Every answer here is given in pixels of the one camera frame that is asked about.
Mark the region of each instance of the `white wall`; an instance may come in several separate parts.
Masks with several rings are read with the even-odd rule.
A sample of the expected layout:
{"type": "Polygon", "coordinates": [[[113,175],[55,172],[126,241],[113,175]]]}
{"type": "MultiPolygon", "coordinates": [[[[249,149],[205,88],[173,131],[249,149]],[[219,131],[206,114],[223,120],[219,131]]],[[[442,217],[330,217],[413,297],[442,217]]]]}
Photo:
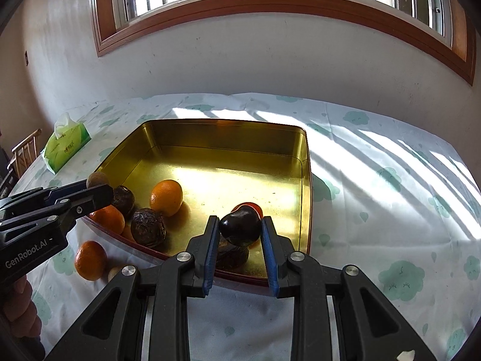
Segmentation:
{"type": "Polygon", "coordinates": [[[449,141],[481,182],[481,53],[474,86],[383,33],[321,17],[219,17],[98,58],[88,0],[26,0],[28,74],[50,123],[66,108],[186,92],[265,92],[390,115],[449,141]]]}
{"type": "Polygon", "coordinates": [[[51,128],[40,111],[26,74],[22,42],[21,6],[0,36],[0,145],[11,156],[11,148],[38,128],[44,145],[51,128]]]}

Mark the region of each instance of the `wooden chair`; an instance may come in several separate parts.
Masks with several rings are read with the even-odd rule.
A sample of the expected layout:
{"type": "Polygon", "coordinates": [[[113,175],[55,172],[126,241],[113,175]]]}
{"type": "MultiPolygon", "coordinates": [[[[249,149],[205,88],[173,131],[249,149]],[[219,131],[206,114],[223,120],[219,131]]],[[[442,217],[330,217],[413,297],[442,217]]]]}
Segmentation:
{"type": "Polygon", "coordinates": [[[15,158],[11,159],[7,170],[8,173],[5,178],[0,182],[0,199],[8,197],[11,191],[14,189],[15,185],[18,182],[17,174],[15,173],[14,169],[15,158]]]}
{"type": "Polygon", "coordinates": [[[38,157],[37,137],[40,134],[42,129],[37,129],[11,150],[18,177],[21,177],[38,157]]]}

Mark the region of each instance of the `white tablecloth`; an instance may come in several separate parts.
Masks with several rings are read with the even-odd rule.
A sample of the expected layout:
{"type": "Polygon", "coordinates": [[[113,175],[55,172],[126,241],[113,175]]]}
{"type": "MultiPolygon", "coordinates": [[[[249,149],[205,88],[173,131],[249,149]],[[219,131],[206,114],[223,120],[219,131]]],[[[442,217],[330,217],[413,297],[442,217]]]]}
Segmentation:
{"type": "MultiPolygon", "coordinates": [[[[72,116],[81,111],[72,110],[72,116]]],[[[37,159],[14,193],[86,178],[138,125],[159,118],[260,120],[304,128],[314,191],[311,255],[327,266],[358,265],[437,359],[451,359],[459,350],[481,315],[481,196],[451,145],[395,119],[262,94],[104,101],[78,118],[92,140],[55,176],[37,159]]],[[[47,351],[106,283],[75,272],[74,255],[83,241],[100,242],[112,262],[151,265],[99,238],[82,221],[67,238],[63,252],[28,275],[47,351]]],[[[214,286],[208,298],[189,300],[188,313],[193,360],[290,357],[292,300],[214,286]]]]}

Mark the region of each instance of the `wooden window frame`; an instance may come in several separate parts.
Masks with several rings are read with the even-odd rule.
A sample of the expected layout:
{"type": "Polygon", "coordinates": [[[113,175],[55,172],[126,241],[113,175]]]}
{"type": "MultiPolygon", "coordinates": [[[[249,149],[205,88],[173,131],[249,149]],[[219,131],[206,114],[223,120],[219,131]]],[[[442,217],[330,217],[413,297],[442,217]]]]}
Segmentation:
{"type": "Polygon", "coordinates": [[[298,13],[344,20],[391,35],[433,56],[473,85],[476,30],[461,5],[449,2],[452,48],[420,26],[359,0],[186,0],[145,14],[120,29],[115,26],[112,0],[90,0],[90,5],[99,57],[144,35],[194,20],[240,13],[298,13]]]}

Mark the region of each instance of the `finger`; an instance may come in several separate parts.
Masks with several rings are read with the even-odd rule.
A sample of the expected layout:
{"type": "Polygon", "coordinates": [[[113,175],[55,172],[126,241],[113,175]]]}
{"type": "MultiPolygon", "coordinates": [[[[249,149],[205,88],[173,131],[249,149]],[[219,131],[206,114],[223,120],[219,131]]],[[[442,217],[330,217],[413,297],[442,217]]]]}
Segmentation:
{"type": "Polygon", "coordinates": [[[40,318],[37,316],[35,317],[35,321],[33,322],[33,326],[28,332],[27,336],[30,338],[36,338],[37,336],[40,335],[40,331],[42,331],[42,321],[40,318]]]}
{"type": "Polygon", "coordinates": [[[11,333],[17,338],[21,338],[30,332],[30,329],[37,317],[37,308],[34,303],[30,303],[25,313],[10,324],[11,333]]]}
{"type": "Polygon", "coordinates": [[[27,283],[27,276],[24,275],[14,283],[14,289],[17,293],[22,294],[23,290],[25,289],[25,285],[27,283]]]}
{"type": "Polygon", "coordinates": [[[32,297],[32,286],[26,282],[25,289],[21,295],[14,293],[5,304],[3,304],[3,313],[10,322],[18,319],[25,313],[30,304],[32,297]]]}

